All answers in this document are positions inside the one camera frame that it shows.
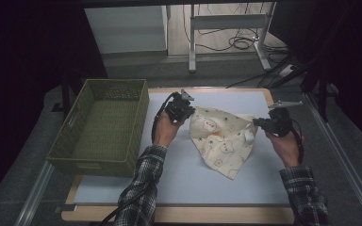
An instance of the person's left hand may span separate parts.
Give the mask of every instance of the person's left hand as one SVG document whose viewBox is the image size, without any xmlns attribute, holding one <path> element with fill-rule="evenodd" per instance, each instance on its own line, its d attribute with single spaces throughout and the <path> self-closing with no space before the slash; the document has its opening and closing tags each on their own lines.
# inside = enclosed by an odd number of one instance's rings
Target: person's left hand
<svg viewBox="0 0 362 226">
<path fill-rule="evenodd" d="M 177 135 L 178 129 L 183 124 L 183 121 L 170 121 L 169 115 L 163 111 L 157 121 L 154 144 L 169 147 L 170 143 Z"/>
</svg>

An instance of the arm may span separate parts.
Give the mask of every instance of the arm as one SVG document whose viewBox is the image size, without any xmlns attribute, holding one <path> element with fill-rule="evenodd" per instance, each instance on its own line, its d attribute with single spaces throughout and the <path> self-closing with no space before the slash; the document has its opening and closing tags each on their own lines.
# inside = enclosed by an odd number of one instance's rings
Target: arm
<svg viewBox="0 0 362 226">
<path fill-rule="evenodd" d="M 319 193 L 311 168 L 300 166 L 294 135 L 289 132 L 277 137 L 266 132 L 266 137 L 286 167 L 280 174 L 295 216 L 294 225 L 329 225 L 327 200 Z"/>
<path fill-rule="evenodd" d="M 119 207 L 133 199 L 114 219 L 114 225 L 152 225 L 155 220 L 156 185 L 163 171 L 167 147 L 175 138 L 183 122 L 170 122 L 166 112 L 160 115 L 154 144 L 148 146 L 139 157 L 131 185 L 119 198 Z"/>
</svg>

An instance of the green plastic basket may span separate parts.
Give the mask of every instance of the green plastic basket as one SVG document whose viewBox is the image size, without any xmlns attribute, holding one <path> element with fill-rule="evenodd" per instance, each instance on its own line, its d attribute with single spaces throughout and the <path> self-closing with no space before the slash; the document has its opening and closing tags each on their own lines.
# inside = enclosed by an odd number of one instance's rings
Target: green plastic basket
<svg viewBox="0 0 362 226">
<path fill-rule="evenodd" d="M 63 173 L 132 177 L 148 105 L 146 80 L 88 79 L 46 160 Z"/>
</svg>

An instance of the hand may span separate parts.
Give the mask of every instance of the hand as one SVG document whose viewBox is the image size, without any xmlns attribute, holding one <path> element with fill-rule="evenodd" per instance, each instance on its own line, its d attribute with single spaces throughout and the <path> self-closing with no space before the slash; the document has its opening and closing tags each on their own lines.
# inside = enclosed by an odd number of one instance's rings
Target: hand
<svg viewBox="0 0 362 226">
<path fill-rule="evenodd" d="M 284 137 L 277 137 L 276 135 L 265 132 L 266 137 L 271 141 L 272 147 L 281 158 L 286 168 L 299 166 L 299 148 L 295 136 L 289 132 Z"/>
<path fill-rule="evenodd" d="M 169 115 L 163 111 L 157 121 L 154 144 L 169 147 L 175 135 L 177 135 L 178 129 L 183 124 L 183 121 L 171 122 Z"/>
</svg>

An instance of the plaid sleeve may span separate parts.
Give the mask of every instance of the plaid sleeve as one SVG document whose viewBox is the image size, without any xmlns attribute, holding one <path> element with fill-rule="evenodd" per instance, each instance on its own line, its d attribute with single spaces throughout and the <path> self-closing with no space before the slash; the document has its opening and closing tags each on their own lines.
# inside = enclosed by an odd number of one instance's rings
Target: plaid sleeve
<svg viewBox="0 0 362 226">
<path fill-rule="evenodd" d="M 295 215 L 293 225 L 330 225 L 327 200 L 319 193 L 311 168 L 287 168 L 280 174 Z"/>
<path fill-rule="evenodd" d="M 167 148 L 160 145 L 148 146 L 137 161 L 133 181 L 122 192 L 119 206 L 136 197 L 142 190 L 145 193 L 131 202 L 114 219 L 114 225 L 152 225 L 155 220 L 156 184 L 163 171 Z"/>
</svg>

